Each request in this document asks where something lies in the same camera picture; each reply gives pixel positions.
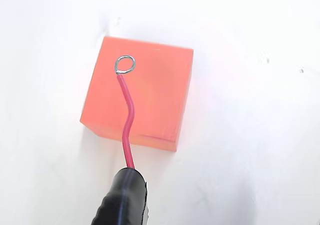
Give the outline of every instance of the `black tool grip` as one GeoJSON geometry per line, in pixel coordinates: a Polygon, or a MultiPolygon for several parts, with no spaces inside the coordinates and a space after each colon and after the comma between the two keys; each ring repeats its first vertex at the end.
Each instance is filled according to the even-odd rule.
{"type": "Polygon", "coordinates": [[[147,184],[133,168],[121,169],[113,178],[91,225],[141,225],[147,204],[147,184]]]}

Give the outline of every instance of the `red wire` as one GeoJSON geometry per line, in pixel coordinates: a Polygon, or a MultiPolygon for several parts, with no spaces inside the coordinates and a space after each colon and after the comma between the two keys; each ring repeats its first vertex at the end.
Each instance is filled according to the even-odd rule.
{"type": "Polygon", "coordinates": [[[117,74],[116,78],[118,79],[124,99],[128,106],[128,117],[126,119],[126,122],[123,127],[123,131],[122,131],[123,152],[124,152],[124,157],[126,161],[126,166],[128,168],[134,169],[135,165],[134,165],[134,159],[132,157],[131,148],[130,148],[129,133],[135,118],[135,106],[134,106],[134,101],[130,96],[130,92],[128,90],[124,77],[121,74],[117,74]]]}

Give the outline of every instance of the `white surface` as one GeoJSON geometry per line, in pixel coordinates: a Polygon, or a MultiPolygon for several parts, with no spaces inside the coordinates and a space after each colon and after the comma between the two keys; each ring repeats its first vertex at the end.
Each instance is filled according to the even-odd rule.
{"type": "Polygon", "coordinates": [[[104,34],[194,49],[149,225],[319,224],[319,1],[0,0],[0,224],[89,225],[125,166],[79,122],[104,34]]]}

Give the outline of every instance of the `block face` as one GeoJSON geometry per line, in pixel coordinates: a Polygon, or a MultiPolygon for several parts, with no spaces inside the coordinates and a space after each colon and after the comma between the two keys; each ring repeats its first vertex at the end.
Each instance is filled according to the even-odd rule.
{"type": "MultiPolygon", "coordinates": [[[[190,82],[192,49],[105,37],[80,121],[99,128],[93,132],[102,137],[121,140],[128,109],[115,62],[123,55],[136,60],[134,71],[123,75],[135,106],[130,141],[175,151],[190,82]]],[[[126,70],[131,65],[130,59],[123,59],[118,68],[126,70]]]]}

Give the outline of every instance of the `wire loop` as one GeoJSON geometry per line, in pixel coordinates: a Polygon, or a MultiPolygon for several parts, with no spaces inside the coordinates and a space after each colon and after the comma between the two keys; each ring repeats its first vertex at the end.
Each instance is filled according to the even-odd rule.
{"type": "Polygon", "coordinates": [[[133,56],[130,56],[130,55],[124,55],[124,56],[121,56],[119,57],[116,61],[115,61],[115,66],[114,66],[114,70],[115,70],[115,73],[116,74],[127,74],[127,73],[130,73],[131,71],[133,71],[136,67],[136,60],[133,56]],[[130,67],[130,69],[128,70],[120,70],[118,69],[118,65],[119,65],[119,62],[122,60],[122,59],[131,59],[132,60],[132,66],[130,67]]]}

